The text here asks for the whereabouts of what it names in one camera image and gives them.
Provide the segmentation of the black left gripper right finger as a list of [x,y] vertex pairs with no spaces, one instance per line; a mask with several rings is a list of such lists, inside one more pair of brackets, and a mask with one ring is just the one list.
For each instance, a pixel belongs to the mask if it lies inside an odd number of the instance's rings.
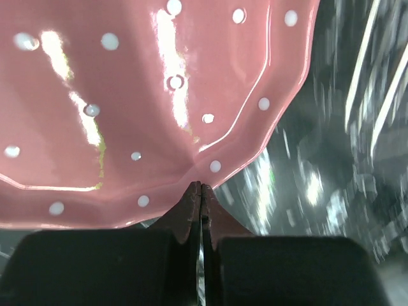
[[213,189],[207,184],[201,185],[201,232],[205,301],[207,305],[221,305],[219,242],[227,237],[251,237],[253,234],[221,206]]

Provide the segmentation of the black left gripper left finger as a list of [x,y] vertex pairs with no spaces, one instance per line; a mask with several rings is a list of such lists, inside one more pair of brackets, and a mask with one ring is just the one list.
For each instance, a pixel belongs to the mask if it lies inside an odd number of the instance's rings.
[[149,228],[171,235],[170,248],[166,253],[163,304],[197,305],[201,183],[190,183],[178,203]]

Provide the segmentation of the pink polka dot plate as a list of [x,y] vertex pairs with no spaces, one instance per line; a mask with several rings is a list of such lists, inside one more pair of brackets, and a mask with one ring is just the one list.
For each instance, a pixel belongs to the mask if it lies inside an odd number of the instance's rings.
[[2,1],[1,227],[118,228],[216,187],[302,87],[319,1]]

